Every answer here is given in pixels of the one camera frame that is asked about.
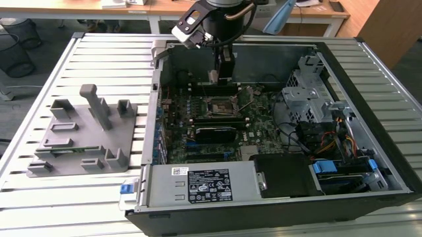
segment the blue latch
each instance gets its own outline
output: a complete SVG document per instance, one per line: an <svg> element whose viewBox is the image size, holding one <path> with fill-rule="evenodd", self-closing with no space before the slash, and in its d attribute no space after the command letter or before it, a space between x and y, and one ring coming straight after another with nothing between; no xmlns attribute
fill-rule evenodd
<svg viewBox="0 0 422 237"><path fill-rule="evenodd" d="M133 184L121 184L120 194L132 194L132 193L133 193Z"/></svg>
<svg viewBox="0 0 422 237"><path fill-rule="evenodd" d="M378 165L376 165L376 162L374 159L368 159L368 165L370 165L372 171L378 169Z"/></svg>
<svg viewBox="0 0 422 237"><path fill-rule="evenodd" d="M312 164L312 167L316 174L336 172L336 167L331 160L316 161L315 164Z"/></svg>

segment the green circuit board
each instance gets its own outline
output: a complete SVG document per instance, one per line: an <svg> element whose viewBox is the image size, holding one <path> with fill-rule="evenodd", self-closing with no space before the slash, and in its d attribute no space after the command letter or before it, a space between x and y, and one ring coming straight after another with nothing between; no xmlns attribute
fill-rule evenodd
<svg viewBox="0 0 422 237"><path fill-rule="evenodd" d="M235 141L226 144L195 144L195 128L188 121L191 118L206 118L210 115L227 116L224 109L218 110L222 114L210 114L207 102L219 101L226 103L222 96L191 96L187 88L164 91L171 101L164 103L164 128L167 134L167 163L177 164L187 162L188 155L224 154L226 161L242 160L240 147L256 146L258 154L282 153L283 146L272 124L271 106L276 93L264 92L258 85L240 86L234 105L236 116L248 118L248 127L236 131Z"/></svg>

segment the motherboard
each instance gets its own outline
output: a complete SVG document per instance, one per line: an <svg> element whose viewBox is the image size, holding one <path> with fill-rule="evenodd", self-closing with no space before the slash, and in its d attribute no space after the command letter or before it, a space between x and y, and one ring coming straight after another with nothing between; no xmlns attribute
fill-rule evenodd
<svg viewBox="0 0 422 237"><path fill-rule="evenodd" d="M283 152L271 115L278 92L263 84L198 83L164 87L161 94L165 163L240 161Z"/></svg>

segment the metal bracket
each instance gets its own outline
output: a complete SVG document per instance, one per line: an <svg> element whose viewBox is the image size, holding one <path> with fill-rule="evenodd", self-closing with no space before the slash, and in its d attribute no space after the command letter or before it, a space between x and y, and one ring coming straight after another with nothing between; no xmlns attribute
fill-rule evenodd
<svg viewBox="0 0 422 237"><path fill-rule="evenodd" d="M290 108L300 107L308 99L316 99L318 94L312 89L302 87L284 87L283 97Z"/></svg>
<svg viewBox="0 0 422 237"><path fill-rule="evenodd" d="M168 56L165 40L155 40L152 42L151 55L152 55L151 66L155 67L159 59Z"/></svg>

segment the warning label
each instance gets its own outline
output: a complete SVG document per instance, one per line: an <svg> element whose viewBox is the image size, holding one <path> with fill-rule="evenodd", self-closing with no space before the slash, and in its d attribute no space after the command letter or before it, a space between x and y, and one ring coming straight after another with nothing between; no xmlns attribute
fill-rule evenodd
<svg viewBox="0 0 422 237"><path fill-rule="evenodd" d="M188 171L189 203L232 201L228 169Z"/></svg>

